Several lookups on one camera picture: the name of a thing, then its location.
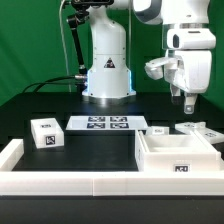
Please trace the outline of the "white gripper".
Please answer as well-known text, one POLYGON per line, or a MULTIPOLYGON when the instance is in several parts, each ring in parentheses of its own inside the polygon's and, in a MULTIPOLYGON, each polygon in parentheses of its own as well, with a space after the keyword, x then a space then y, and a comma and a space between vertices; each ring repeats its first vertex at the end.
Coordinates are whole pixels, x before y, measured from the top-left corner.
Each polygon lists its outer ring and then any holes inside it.
POLYGON ((170 86, 171 101, 181 103, 181 90, 184 93, 184 113, 193 114, 197 95, 204 93, 210 81, 212 54, 209 50, 167 51, 170 61, 164 66, 164 78, 170 86))

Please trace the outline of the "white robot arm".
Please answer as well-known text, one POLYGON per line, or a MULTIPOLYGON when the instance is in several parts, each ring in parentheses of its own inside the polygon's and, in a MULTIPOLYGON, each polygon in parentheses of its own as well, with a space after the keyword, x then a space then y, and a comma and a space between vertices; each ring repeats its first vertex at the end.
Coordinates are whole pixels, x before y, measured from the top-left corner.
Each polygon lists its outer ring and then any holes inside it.
MULTIPOLYGON (((192 114, 197 95, 207 90, 211 50, 216 37, 208 28, 210 0, 114 0, 113 9, 133 10, 144 24, 162 26, 165 55, 145 64, 147 75, 165 79, 173 99, 185 97, 184 112, 192 114)), ((106 7, 89 8, 93 65, 87 73, 85 98, 100 103, 133 96, 131 72, 126 66, 124 28, 110 20, 106 7)))

